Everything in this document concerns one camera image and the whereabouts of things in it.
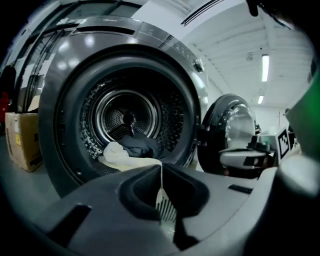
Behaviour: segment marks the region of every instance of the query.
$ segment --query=white towel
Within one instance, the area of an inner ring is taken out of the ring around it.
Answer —
[[[109,166],[119,171],[127,171],[134,168],[160,165],[161,166],[161,188],[156,197],[156,203],[160,203],[163,199],[162,196],[162,162],[154,158],[138,158],[130,157],[128,152],[124,150],[118,142],[112,141],[103,150],[103,156],[98,157],[98,161],[106,166]]]

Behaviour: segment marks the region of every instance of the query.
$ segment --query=fluorescent light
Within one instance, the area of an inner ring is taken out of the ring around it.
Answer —
[[[269,73],[269,55],[262,55],[262,82],[268,80]]]
[[[264,100],[264,96],[260,95],[259,100],[258,100],[258,104],[261,104],[263,100]]]

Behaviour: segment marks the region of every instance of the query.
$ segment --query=open door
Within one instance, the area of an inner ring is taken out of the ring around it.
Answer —
[[[206,112],[197,129],[198,159],[206,173],[224,175],[219,151],[245,149],[255,135],[254,115],[248,103],[238,95],[225,94]]]

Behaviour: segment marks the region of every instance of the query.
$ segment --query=door glass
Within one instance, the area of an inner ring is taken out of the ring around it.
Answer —
[[[28,52],[30,51],[30,49],[31,49],[31,47],[32,47],[33,45],[34,45],[34,44],[31,43],[31,44],[29,44],[29,45],[27,46],[27,48],[25,49],[25,52],[24,52],[24,54],[23,54],[22,57],[27,56]]]
[[[34,71],[37,68],[37,63],[40,61],[40,57],[44,52],[44,49],[48,43],[48,41],[50,40],[51,36],[53,35],[53,33],[49,33],[44,35],[44,37],[42,38],[42,40],[37,44],[35,50],[33,51],[30,60],[27,63],[27,66],[25,67],[24,71],[23,71],[23,75],[22,75],[22,81],[21,84],[19,84],[18,86],[20,86],[20,91],[18,94],[18,111],[23,111],[24,110],[24,102],[25,102],[25,97],[27,95],[27,87],[29,84],[29,80],[31,77],[33,77],[32,75],[34,74]]]
[[[237,105],[226,116],[225,139],[228,148],[245,149],[255,134],[254,116],[251,110]]]
[[[112,3],[84,3],[71,11],[66,18],[69,20],[84,19],[90,16],[102,15]]]
[[[49,69],[49,66],[53,58],[55,57],[56,51],[58,50],[60,45],[65,41],[66,37],[69,34],[70,31],[61,33],[61,35],[63,36],[57,36],[57,38],[53,40],[50,45],[48,45],[48,50],[45,54],[45,57],[43,61],[41,61],[41,63],[39,64],[41,68],[39,69],[37,73],[37,78],[35,79],[34,85],[32,86],[33,89],[30,92],[30,99],[33,99],[35,96],[41,95],[42,89],[45,86],[45,77]]]
[[[117,9],[111,12],[110,15],[131,18],[137,10],[138,8],[136,7],[120,5]]]

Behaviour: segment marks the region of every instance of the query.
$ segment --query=floor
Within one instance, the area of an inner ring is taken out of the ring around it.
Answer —
[[[59,200],[44,165],[27,172],[11,161],[5,136],[0,136],[0,163],[1,185],[17,214],[33,222]]]

